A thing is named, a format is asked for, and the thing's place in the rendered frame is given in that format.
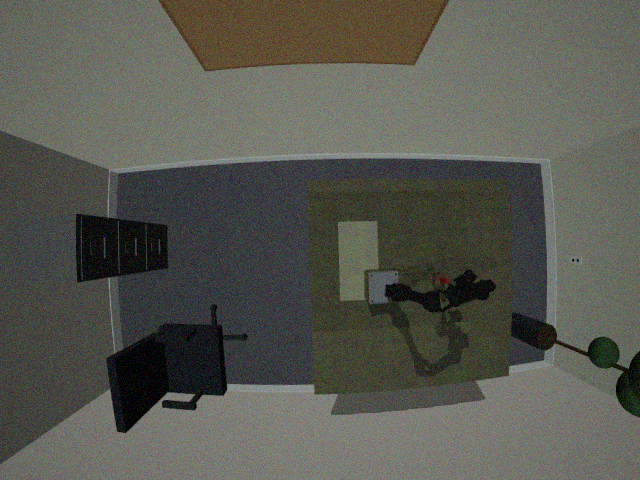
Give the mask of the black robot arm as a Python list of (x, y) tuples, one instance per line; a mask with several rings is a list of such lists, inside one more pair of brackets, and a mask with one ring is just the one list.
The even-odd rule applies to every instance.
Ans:
[[(448, 294), (442, 290), (429, 291), (427, 293), (419, 293), (412, 290), (411, 286), (404, 284), (386, 285), (385, 297), (391, 297), (392, 301), (404, 302), (410, 300), (422, 304), (424, 309), (432, 313), (444, 312), (451, 307), (459, 307), (460, 304), (470, 302), (472, 300), (486, 300), (489, 298), (489, 292), (496, 289), (496, 284), (492, 280), (480, 280), (477, 283), (467, 282), (464, 284), (464, 291)], [(439, 293), (449, 296), (449, 305), (441, 309)]]

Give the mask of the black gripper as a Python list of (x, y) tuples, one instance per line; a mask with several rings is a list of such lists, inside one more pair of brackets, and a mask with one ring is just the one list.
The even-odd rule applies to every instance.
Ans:
[[(454, 281), (457, 282), (455, 284), (455, 286), (452, 283), (449, 283), (448, 288), (445, 290), (446, 293), (448, 294), (453, 294), (453, 293), (458, 293), (459, 291), (464, 291), (464, 284), (469, 282), (468, 280), (470, 280), (470, 283), (473, 283), (474, 280), (476, 279), (476, 276), (474, 274), (474, 272), (472, 272), (471, 270), (467, 270), (464, 273), (465, 276), (461, 275), (459, 277), (457, 277)], [(466, 277), (467, 276), (467, 277)]]

